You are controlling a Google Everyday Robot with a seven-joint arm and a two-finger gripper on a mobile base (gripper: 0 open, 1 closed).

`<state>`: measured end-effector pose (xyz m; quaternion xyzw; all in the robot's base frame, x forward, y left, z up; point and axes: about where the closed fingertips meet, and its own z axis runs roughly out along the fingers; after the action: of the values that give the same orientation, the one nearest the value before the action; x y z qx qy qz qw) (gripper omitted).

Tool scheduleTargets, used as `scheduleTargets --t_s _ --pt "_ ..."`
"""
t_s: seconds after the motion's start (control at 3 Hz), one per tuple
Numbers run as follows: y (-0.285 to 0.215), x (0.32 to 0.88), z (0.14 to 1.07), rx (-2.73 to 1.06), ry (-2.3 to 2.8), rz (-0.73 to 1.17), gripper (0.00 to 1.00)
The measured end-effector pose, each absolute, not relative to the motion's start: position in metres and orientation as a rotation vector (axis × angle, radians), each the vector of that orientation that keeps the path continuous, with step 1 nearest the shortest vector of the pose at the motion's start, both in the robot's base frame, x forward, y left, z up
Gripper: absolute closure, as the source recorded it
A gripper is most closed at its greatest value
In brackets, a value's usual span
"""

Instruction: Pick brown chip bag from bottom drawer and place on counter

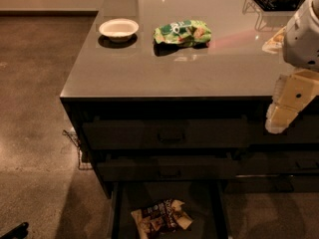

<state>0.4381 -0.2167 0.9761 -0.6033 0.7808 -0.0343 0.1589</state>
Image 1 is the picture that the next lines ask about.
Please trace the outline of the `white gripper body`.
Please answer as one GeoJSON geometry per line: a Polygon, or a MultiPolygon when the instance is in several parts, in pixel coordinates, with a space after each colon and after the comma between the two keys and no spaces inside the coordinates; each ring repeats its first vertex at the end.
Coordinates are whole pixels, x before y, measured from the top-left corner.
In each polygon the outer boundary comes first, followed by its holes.
{"type": "Polygon", "coordinates": [[[281,75],[276,82],[273,103],[280,108],[301,112],[319,95],[319,73],[298,69],[281,75]]]}

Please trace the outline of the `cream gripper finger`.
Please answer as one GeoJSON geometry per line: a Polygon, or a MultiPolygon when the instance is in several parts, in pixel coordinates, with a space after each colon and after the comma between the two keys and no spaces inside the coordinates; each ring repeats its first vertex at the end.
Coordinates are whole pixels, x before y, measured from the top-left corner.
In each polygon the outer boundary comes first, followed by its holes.
{"type": "Polygon", "coordinates": [[[271,104],[267,110],[265,128],[273,134],[283,133],[297,116],[296,111],[271,104]]]}

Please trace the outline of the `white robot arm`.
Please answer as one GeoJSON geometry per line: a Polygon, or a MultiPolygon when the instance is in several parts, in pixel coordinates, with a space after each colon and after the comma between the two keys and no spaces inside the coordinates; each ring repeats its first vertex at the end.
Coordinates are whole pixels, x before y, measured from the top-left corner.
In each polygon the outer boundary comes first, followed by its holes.
{"type": "Polygon", "coordinates": [[[319,93],[319,0],[305,0],[262,50],[282,52],[294,67],[291,75],[277,80],[266,114],[266,130],[282,133],[319,93]]]}

